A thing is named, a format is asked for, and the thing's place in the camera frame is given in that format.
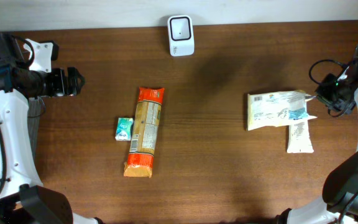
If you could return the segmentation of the white cream tube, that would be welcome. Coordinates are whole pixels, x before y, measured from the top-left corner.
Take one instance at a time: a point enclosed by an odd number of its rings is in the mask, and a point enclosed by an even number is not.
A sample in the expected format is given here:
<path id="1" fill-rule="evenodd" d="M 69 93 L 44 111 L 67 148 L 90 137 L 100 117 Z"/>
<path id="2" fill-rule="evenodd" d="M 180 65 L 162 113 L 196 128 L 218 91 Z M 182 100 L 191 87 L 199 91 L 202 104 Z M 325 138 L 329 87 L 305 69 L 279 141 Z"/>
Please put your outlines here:
<path id="1" fill-rule="evenodd" d="M 313 153 L 308 122 L 289 126 L 287 153 Z"/>

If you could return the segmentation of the small teal tissue pack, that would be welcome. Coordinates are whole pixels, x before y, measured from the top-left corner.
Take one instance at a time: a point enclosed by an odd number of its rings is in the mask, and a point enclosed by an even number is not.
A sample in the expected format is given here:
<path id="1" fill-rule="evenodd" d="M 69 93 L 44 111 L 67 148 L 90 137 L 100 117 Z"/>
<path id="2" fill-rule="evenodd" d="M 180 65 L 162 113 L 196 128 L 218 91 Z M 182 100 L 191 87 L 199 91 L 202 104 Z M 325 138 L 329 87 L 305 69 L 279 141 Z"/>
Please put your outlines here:
<path id="1" fill-rule="evenodd" d="M 115 139 L 117 141 L 130 141 L 133 124 L 133 118 L 118 118 Z"/>

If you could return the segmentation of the yellow snack bag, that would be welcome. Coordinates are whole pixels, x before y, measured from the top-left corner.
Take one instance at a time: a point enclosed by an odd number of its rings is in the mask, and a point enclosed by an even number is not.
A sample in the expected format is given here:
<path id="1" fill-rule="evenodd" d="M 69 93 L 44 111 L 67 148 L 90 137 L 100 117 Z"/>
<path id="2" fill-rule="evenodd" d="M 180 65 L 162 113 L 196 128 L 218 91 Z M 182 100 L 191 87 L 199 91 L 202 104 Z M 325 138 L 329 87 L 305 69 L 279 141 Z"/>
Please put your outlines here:
<path id="1" fill-rule="evenodd" d="M 315 119 L 308 113 L 311 95 L 301 90 L 247 95 L 247 130 L 280 127 Z"/>

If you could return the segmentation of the orange biscuit packet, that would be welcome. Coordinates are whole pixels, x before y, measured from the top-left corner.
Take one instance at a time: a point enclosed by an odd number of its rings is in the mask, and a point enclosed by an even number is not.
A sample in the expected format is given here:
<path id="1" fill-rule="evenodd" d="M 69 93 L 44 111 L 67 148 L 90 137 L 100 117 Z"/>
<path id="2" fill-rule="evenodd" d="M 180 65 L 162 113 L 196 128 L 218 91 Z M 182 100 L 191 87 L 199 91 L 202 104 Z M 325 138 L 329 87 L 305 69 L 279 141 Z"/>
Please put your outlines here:
<path id="1" fill-rule="evenodd" d="M 165 89 L 139 88 L 125 177 L 151 177 Z"/>

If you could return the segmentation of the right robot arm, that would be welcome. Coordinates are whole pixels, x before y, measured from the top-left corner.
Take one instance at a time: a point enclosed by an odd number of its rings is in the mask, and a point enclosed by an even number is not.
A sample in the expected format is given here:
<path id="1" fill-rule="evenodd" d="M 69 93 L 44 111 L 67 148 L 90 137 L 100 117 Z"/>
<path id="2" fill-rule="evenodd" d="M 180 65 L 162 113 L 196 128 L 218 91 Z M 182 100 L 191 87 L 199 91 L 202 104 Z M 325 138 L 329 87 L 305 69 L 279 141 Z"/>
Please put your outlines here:
<path id="1" fill-rule="evenodd" d="M 339 75 L 328 74 L 315 90 L 316 99 L 335 117 L 358 112 L 358 44 Z M 322 195 L 309 204 L 277 215 L 275 224 L 358 223 L 358 143 L 355 153 L 326 178 Z"/>

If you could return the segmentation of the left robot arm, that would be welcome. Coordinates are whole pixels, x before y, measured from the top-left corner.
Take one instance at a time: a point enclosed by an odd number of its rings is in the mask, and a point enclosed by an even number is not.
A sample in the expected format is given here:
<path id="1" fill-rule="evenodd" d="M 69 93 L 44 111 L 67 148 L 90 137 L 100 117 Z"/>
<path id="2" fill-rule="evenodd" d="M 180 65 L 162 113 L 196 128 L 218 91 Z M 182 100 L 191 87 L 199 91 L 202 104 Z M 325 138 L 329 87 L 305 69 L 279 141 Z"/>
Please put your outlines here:
<path id="1" fill-rule="evenodd" d="M 73 212 L 35 168 L 28 121 L 32 100 L 78 95 L 79 71 L 53 68 L 58 45 L 0 33 L 0 223 L 99 223 Z"/>

